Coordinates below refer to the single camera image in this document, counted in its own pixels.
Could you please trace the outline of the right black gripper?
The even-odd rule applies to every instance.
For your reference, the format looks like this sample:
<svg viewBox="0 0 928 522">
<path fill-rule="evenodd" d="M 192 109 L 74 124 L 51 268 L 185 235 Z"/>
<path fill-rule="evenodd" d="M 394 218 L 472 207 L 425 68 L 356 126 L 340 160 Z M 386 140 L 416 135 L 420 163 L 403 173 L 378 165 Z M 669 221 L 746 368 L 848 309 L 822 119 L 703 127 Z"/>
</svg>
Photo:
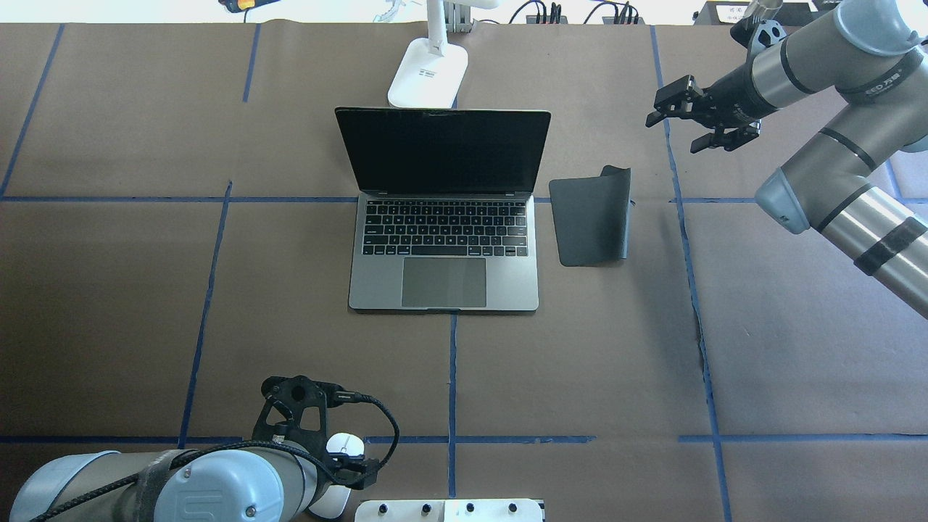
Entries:
<svg viewBox="0 0 928 522">
<path fill-rule="evenodd" d="M 761 122 L 756 121 L 766 116 L 766 100 L 755 88 L 751 69 L 739 67 L 703 90 L 693 75 L 674 80 L 656 91 L 653 109 L 645 119 L 646 128 L 669 118 L 712 128 L 692 140 L 690 153 L 717 148 L 732 152 L 759 137 Z"/>
</svg>

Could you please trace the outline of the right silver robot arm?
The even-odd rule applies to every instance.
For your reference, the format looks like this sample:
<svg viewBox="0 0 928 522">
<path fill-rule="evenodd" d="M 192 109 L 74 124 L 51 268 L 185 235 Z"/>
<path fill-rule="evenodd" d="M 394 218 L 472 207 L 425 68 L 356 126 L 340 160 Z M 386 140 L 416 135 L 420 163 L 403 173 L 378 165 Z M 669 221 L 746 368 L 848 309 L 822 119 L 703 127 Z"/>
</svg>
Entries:
<svg viewBox="0 0 928 522">
<path fill-rule="evenodd" d="M 775 169 L 755 193 L 794 234 L 814 228 L 854 265 L 926 314 L 926 222 L 869 182 L 896 152 L 926 149 L 926 3 L 842 1 L 786 33 L 779 1 L 753 1 L 730 30 L 745 63 L 712 86 L 686 75 L 660 88 L 648 128 L 669 117 L 709 133 L 690 151 L 734 151 L 760 122 L 833 87 L 845 108 Z"/>
</svg>

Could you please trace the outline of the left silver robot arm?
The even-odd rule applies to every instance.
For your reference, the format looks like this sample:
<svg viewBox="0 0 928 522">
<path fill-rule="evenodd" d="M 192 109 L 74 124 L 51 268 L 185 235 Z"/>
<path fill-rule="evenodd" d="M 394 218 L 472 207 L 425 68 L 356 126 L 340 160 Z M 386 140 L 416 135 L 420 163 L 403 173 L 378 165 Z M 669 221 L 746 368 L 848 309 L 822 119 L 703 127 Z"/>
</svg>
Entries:
<svg viewBox="0 0 928 522">
<path fill-rule="evenodd" d="M 72 454 L 21 486 L 11 521 L 289 521 L 321 503 L 338 518 L 351 490 L 376 482 L 380 460 L 311 454 L 294 442 L 209 449 Z"/>
</svg>

